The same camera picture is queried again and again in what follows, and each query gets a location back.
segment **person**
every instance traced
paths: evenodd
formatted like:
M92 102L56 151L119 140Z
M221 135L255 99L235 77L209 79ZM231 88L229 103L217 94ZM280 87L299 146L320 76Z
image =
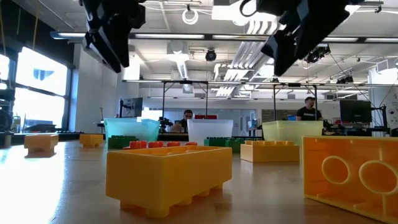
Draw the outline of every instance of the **person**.
M315 110L313 107L315 104L314 97L307 97L305 99L305 106L300 108L296 113L296 121L316 121L315 113L317 113L317 118L319 121L322 121L322 114L318 110Z
M177 132L177 133L187 133L188 132L188 120L192 119L193 112L192 110L185 110L184 111L184 118L180 121L177 121L170 129L170 132Z

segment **camera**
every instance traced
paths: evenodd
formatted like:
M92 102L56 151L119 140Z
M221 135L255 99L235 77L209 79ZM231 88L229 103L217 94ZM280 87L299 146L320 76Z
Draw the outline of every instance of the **camera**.
M208 49L206 53L206 61L213 62L217 58L217 54L214 49Z

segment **circular hole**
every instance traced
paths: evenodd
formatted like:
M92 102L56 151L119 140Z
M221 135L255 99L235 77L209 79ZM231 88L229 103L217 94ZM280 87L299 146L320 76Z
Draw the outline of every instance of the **circular hole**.
M359 169L359 178L375 194L394 194L398 191L397 171L386 162L365 162Z
M332 184L345 184L349 179L347 162L338 156L329 156L322 162L322 172Z

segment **wall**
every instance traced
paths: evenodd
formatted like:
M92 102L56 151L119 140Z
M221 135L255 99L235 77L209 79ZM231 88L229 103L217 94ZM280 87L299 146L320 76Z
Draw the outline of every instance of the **wall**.
M99 133L96 123L104 118L113 118L118 113L120 98L138 95L138 84L122 83L123 74L116 74L88 55L80 44L75 45L70 130Z

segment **ceiling light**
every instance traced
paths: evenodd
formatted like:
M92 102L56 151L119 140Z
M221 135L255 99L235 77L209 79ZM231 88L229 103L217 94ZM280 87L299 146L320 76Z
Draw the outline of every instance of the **ceiling light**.
M231 84L231 85L240 85L240 84L244 84L244 82L215 82L215 81L209 81L209 84Z
M85 33L58 33L60 37L79 37L83 38L86 34Z
M265 93L273 93L274 90L273 89L256 89L255 91L259 91L259 92L265 92ZM291 92L292 90L278 90L275 89L275 92L279 92L279 93L288 93Z
M123 82L132 82L132 83L162 83L161 80L123 80Z
M355 37L327 37L323 42L356 42L358 38Z
M293 90L294 93L308 93L309 90ZM317 90L317 93L327 93L330 90Z
M213 39L265 41L268 39L268 35L213 35Z
M370 43L370 42L397 43L398 38L366 38L365 42L367 42L367 43Z
M135 34L137 39L204 39L203 34Z

